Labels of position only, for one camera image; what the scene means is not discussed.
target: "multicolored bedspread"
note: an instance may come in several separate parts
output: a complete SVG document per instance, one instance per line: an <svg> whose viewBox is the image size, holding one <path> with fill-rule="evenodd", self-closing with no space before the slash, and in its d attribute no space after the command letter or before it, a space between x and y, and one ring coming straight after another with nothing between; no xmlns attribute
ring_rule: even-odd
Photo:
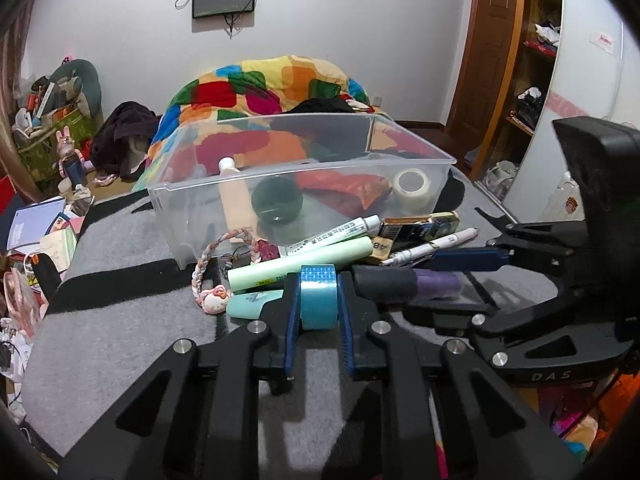
<svg viewBox="0 0 640 480"><path fill-rule="evenodd" d="M171 101L149 147L145 173L134 190L148 185L181 124L279 114L307 99L333 97L369 105L361 85L321 59L283 56L248 60L207 73L182 88Z"/></svg>

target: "braided hair tie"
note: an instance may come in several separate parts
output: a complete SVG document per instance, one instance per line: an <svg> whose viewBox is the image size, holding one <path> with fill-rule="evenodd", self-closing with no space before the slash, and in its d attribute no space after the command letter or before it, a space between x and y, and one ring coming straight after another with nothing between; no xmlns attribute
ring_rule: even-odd
<svg viewBox="0 0 640 480"><path fill-rule="evenodd" d="M198 306L202 307L207 314L222 314L226 310L226 305L233 296L230 290L226 290L224 285L217 285L214 288L200 290L202 287L202 276L207 270L207 265L211 259L211 254L216 248L226 240L231 238L240 238L244 243L251 247L251 263L257 264L261 261L258 241L244 227L233 229L228 233L224 233L220 238L207 245L198 262L196 268L191 275L191 291Z"/></svg>

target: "light green cylinder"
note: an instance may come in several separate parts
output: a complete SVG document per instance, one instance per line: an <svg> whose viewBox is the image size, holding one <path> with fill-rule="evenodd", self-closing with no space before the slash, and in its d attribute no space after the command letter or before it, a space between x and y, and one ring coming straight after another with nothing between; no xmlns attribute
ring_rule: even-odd
<svg viewBox="0 0 640 480"><path fill-rule="evenodd" d="M289 272L300 272L303 265L334 264L336 267L371 256L371 238L363 236L306 251L302 254L284 256L259 264L231 269L227 276L232 291L245 290L252 286L267 285L284 280Z"/></svg>

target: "pen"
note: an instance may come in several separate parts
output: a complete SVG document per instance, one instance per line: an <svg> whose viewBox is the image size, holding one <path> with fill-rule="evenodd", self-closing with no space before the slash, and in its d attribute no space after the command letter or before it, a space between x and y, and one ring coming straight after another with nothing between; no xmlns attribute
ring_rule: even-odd
<svg viewBox="0 0 640 480"><path fill-rule="evenodd" d="M413 262L418 258L425 259L428 256L432 256L438 249L448 249L450 247L463 244L464 242L473 240L476 236L478 236L478 229L470 227L469 229L458 231L452 235L437 238L427 244L414 247L413 249L405 249L404 251L393 253L388 259L383 260L380 265L400 266L408 262Z"/></svg>

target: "pink pouch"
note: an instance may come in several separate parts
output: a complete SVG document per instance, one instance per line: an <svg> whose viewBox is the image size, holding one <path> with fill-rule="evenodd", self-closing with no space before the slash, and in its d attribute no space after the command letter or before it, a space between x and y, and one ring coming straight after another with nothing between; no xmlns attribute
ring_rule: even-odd
<svg viewBox="0 0 640 480"><path fill-rule="evenodd" d="M14 326L31 343L40 322L40 305L27 278L16 269L4 274L4 297Z"/></svg>

